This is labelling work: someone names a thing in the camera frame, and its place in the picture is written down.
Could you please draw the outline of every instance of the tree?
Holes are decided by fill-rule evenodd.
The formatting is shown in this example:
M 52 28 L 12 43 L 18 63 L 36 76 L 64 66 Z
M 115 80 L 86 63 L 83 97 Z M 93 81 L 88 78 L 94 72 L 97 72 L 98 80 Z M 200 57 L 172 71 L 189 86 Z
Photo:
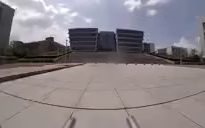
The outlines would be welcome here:
M 12 52 L 14 56 L 22 58 L 27 55 L 27 49 L 25 48 L 25 45 L 21 41 L 12 41 L 10 43 L 10 47 L 12 48 Z

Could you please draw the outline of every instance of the cloud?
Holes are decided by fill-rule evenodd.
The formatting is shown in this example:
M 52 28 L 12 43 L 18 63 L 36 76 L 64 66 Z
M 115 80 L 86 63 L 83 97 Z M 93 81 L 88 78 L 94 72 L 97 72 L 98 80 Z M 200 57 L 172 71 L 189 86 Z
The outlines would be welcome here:
M 157 10 L 155 9 L 150 9 L 147 11 L 147 16 L 154 16 L 157 14 Z
M 85 18 L 84 21 L 88 24 L 91 24 L 93 20 L 91 18 Z
M 167 3 L 169 0 L 147 0 L 146 5 L 147 6 L 155 6 L 158 4 L 165 4 Z
M 156 6 L 159 4 L 165 4 L 169 2 L 170 0 L 125 0 L 124 5 L 127 7 L 127 9 L 130 12 L 134 12 L 135 10 L 139 10 L 143 7 L 149 7 L 149 6 Z M 150 14 L 156 13 L 154 10 L 148 11 Z
M 126 0 L 124 5 L 127 6 L 130 12 L 133 12 L 136 9 L 140 9 L 142 6 L 141 0 Z
M 173 45 L 178 47 L 190 48 L 190 49 L 199 48 L 198 44 L 196 43 L 196 40 L 190 41 L 187 40 L 185 37 L 182 37 L 179 42 L 176 42 Z
M 84 16 L 65 3 L 46 0 L 1 1 L 16 8 L 10 40 L 30 42 L 54 36 L 56 41 L 65 44 L 68 27 L 77 21 L 86 25 L 92 22 L 89 18 L 86 23 Z

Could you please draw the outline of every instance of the sky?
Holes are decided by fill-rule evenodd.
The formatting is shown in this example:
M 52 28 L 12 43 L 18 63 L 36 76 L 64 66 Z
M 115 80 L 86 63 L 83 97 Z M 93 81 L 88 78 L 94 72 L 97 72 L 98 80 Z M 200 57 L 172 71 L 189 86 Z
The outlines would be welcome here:
M 198 21 L 205 0 L 1 0 L 16 9 L 10 40 L 54 36 L 65 44 L 68 29 L 96 27 L 142 30 L 156 48 L 199 48 Z

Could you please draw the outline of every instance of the paved plaza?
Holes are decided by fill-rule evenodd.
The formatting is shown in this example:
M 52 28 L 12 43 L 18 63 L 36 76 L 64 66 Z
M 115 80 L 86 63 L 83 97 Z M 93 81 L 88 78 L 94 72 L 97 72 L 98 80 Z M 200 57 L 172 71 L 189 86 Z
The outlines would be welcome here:
M 2 128 L 205 128 L 205 69 L 85 64 L 0 84 Z

